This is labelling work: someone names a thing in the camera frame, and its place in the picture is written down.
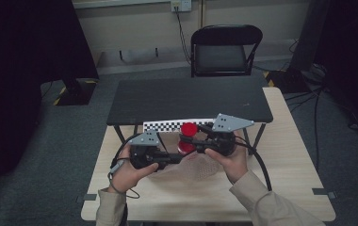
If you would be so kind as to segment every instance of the hand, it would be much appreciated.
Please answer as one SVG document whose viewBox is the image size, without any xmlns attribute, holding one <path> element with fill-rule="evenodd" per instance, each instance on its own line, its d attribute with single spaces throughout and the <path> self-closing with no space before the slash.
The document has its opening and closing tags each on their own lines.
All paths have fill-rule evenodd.
<svg viewBox="0 0 358 226">
<path fill-rule="evenodd" d="M 235 183 L 248 171 L 246 147 L 236 145 L 235 151 L 229 156 L 223 156 L 212 149 L 206 149 L 205 153 L 223 166 L 223 169 L 232 183 Z"/>
<path fill-rule="evenodd" d="M 123 147 L 122 152 L 120 153 L 118 158 L 128 158 L 130 157 L 130 145 L 127 144 Z M 130 160 L 127 159 L 123 163 L 123 165 L 113 174 L 112 176 L 112 185 L 120 192 L 126 192 L 130 188 L 136 186 L 138 181 L 146 177 L 158 168 L 157 163 L 153 163 L 152 165 L 142 168 L 135 169 Z M 107 189 L 108 192 L 116 192 L 115 189 L 111 186 Z"/>
</svg>

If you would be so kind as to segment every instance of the person's right hand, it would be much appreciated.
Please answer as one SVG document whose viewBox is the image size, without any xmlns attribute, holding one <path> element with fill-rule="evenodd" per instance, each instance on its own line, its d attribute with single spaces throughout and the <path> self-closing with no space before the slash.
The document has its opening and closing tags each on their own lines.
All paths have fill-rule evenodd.
<svg viewBox="0 0 358 226">
<path fill-rule="evenodd" d="M 223 156 L 212 149 L 206 149 L 205 153 L 223 166 L 232 183 L 235 183 L 248 171 L 246 147 L 236 145 L 235 151 L 229 156 Z"/>
</svg>

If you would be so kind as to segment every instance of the beige sleeve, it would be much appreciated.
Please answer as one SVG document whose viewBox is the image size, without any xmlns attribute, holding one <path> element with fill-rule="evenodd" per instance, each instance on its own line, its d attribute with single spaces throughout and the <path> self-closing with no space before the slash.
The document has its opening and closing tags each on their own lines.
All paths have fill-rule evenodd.
<svg viewBox="0 0 358 226">
<path fill-rule="evenodd" d="M 100 206 L 97 209 L 97 226 L 118 226 L 121 223 L 126 196 L 99 190 Z"/>
<path fill-rule="evenodd" d="M 325 225 L 298 205 L 268 191 L 252 171 L 241 177 L 230 191 L 249 211 L 254 226 Z"/>
</svg>

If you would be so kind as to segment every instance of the chair seat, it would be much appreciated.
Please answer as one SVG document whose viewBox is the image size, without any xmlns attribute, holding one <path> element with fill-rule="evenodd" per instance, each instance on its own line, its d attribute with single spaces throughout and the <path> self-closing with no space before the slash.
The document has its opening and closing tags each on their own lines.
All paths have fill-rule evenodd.
<svg viewBox="0 0 358 226">
<path fill-rule="evenodd" d="M 196 45 L 196 73 L 247 71 L 247 58 L 240 45 Z"/>
</svg>

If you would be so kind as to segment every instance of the black stand base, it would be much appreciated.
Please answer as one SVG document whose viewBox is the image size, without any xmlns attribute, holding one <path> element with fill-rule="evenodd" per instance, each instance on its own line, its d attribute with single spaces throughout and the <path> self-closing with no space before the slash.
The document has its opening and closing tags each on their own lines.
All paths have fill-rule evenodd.
<svg viewBox="0 0 358 226">
<path fill-rule="evenodd" d="M 311 92 L 300 71 L 288 69 L 286 72 L 273 71 L 266 76 L 267 81 L 285 93 Z"/>
<path fill-rule="evenodd" d="M 62 89 L 54 105 L 88 105 L 97 83 L 95 81 L 80 81 L 78 83 L 79 91 L 72 94 L 66 88 Z"/>
</svg>

